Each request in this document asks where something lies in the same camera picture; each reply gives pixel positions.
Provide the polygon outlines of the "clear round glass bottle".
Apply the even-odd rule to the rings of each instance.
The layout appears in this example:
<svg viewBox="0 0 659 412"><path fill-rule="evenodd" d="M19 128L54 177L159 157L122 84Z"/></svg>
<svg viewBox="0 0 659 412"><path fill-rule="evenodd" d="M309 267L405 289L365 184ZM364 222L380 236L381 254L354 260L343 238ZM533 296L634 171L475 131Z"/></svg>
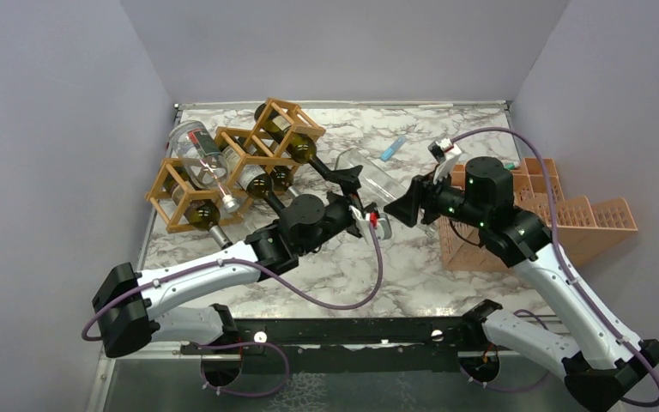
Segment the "clear round glass bottle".
<svg viewBox="0 0 659 412"><path fill-rule="evenodd" d="M205 125L197 120L176 125L169 134L174 153L191 182L200 190L215 190L228 213L239 209L239 200L229 190L231 167Z"/></svg>

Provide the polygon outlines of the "green wine bottle black top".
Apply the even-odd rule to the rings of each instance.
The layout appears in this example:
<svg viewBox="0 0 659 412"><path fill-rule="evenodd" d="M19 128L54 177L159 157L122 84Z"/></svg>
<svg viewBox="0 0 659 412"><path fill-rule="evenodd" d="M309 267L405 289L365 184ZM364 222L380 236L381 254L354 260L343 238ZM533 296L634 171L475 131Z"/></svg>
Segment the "green wine bottle black top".
<svg viewBox="0 0 659 412"><path fill-rule="evenodd" d="M220 145L222 153L227 159L228 165L234 172L238 173L236 179L238 185L253 199L261 198L274 212L279 213L285 208L284 203L274 193L274 182L269 174L259 165L246 164L239 171L241 155L231 148L227 142Z"/></svg>

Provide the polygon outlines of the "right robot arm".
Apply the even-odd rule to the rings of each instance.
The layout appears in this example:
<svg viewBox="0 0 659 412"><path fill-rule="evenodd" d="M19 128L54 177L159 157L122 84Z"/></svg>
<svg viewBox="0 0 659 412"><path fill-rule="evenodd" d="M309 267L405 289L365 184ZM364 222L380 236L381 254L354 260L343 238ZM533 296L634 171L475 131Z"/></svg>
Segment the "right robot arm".
<svg viewBox="0 0 659 412"><path fill-rule="evenodd" d="M461 338L470 348L509 348L560 378L589 411L607 411L645 377L655 376L659 342L625 327L576 272L550 227L514 203L513 177L492 157L465 167L464 187L432 174L414 177L407 192L385 207L403 224L446 216L475 227L481 245L548 303L568 330L559 336L484 300L463 315Z"/></svg>

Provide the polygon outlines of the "clear slim glass bottle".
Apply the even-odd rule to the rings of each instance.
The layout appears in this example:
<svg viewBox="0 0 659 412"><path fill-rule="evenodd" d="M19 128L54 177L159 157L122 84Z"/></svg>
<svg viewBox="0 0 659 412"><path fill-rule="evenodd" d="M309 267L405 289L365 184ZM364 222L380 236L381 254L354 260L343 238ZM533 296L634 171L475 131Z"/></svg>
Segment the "clear slim glass bottle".
<svg viewBox="0 0 659 412"><path fill-rule="evenodd" d="M341 152L335 161L335 169L349 169L362 166L359 176L361 187L358 190L363 204L375 203L380 212L384 207L404 195L416 173L403 170L387 170L376 161L364 156L358 149Z"/></svg>

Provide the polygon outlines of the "green wine bottle silver neck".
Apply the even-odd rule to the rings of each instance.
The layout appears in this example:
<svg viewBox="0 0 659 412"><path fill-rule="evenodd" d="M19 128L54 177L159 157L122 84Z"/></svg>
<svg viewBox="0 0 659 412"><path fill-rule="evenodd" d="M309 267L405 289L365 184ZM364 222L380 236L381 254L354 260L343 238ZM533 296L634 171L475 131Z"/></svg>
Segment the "green wine bottle silver neck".
<svg viewBox="0 0 659 412"><path fill-rule="evenodd" d="M167 174L162 187L178 205L184 195L184 189L170 173ZM193 228L208 232L221 249L233 245L233 242L219 226L221 212L211 200L189 201L183 216Z"/></svg>

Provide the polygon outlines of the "green wine bottle brown label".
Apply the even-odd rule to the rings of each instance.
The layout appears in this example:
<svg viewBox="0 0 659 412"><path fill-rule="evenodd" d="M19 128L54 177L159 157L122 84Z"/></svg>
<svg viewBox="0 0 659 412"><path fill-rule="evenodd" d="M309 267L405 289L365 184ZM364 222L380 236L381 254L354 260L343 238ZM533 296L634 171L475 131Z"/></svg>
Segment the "green wine bottle brown label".
<svg viewBox="0 0 659 412"><path fill-rule="evenodd" d="M245 148L244 143L246 138L238 137L237 140L242 149L249 155L266 157L266 154L263 151L253 145ZM269 175L273 179L275 191L287 193L291 198L296 198L301 195L301 192L294 186L293 175L289 167L282 165L274 166Z"/></svg>

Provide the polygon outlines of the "green wine bottle black neck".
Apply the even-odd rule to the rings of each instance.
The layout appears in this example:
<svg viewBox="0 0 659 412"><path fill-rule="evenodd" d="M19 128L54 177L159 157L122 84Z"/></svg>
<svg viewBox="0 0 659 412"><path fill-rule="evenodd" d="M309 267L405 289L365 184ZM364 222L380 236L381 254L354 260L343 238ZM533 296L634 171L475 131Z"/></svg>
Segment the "green wine bottle black neck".
<svg viewBox="0 0 659 412"><path fill-rule="evenodd" d="M274 109L262 124L262 129L277 143L284 140L290 127L290 123ZM316 143L306 134L293 133L287 145L287 152L293 161L302 165L309 164L325 180L328 180L332 174L330 169L318 159Z"/></svg>

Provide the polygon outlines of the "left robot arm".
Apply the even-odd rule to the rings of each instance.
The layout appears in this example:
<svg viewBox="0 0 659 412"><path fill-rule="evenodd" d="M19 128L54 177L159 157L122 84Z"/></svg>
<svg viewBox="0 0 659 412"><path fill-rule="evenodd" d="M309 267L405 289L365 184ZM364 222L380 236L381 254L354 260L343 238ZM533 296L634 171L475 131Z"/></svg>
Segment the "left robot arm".
<svg viewBox="0 0 659 412"><path fill-rule="evenodd" d="M217 253L152 272L138 272L130 263L113 267L92 299L94 317L82 339L101 342L109 358L133 354L165 330L160 317L185 302L279 277L343 231L360 236L355 216L361 171L331 172L329 181L341 187L341 194L329 192L325 201L300 195L269 225Z"/></svg>

